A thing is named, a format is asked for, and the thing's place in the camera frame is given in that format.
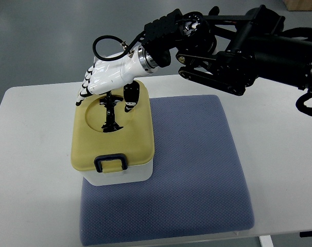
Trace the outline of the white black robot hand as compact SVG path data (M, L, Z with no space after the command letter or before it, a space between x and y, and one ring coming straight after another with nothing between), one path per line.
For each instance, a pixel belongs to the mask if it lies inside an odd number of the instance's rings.
M131 84L135 78L148 76L157 69L157 63L142 45L134 47L132 55L118 60L98 59L86 71L75 105L80 106L90 96L102 95Z

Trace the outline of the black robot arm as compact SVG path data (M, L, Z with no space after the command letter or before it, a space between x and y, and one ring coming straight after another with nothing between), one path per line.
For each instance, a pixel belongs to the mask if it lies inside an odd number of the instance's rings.
M182 14L176 9L145 25L136 36L142 51L132 58L131 43L120 55L105 58L119 75L101 74L91 79L89 90L103 94L122 87L155 67L167 67L170 50L177 49L181 77L236 96L244 94L257 78L297 87L304 94L296 108L312 117L312 28L285 30L285 18L262 5L245 15Z

